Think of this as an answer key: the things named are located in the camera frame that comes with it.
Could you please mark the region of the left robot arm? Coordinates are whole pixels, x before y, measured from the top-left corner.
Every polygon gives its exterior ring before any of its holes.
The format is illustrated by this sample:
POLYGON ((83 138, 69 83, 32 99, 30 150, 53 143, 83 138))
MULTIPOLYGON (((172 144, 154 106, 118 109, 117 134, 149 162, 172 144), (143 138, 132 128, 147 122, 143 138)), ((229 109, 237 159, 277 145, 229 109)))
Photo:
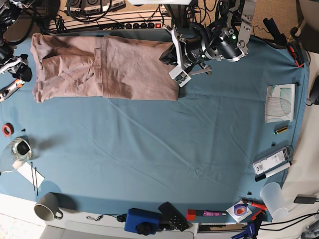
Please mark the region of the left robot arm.
POLYGON ((248 42, 255 13, 254 0, 220 0, 216 7, 215 21, 208 26, 192 22, 187 38, 177 29, 167 29, 172 45, 160 56, 160 61, 173 65, 169 72, 172 80, 183 87, 193 75, 211 75, 209 60, 237 62, 248 52, 248 42))

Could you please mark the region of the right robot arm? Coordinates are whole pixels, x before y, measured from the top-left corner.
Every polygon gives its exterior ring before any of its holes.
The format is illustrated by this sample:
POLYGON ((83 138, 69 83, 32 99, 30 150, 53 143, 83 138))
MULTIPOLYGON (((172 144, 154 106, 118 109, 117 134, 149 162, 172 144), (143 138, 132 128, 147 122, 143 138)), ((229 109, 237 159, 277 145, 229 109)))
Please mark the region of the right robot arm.
POLYGON ((2 0, 0 2, 0 72, 2 74, 9 72, 14 78, 25 82, 29 82, 32 78, 32 71, 28 66, 28 55, 15 56, 14 51, 31 33, 35 14, 31 16, 31 24, 22 39, 10 42, 5 40, 3 35, 8 27, 18 20, 20 14, 32 4, 32 0, 2 0))

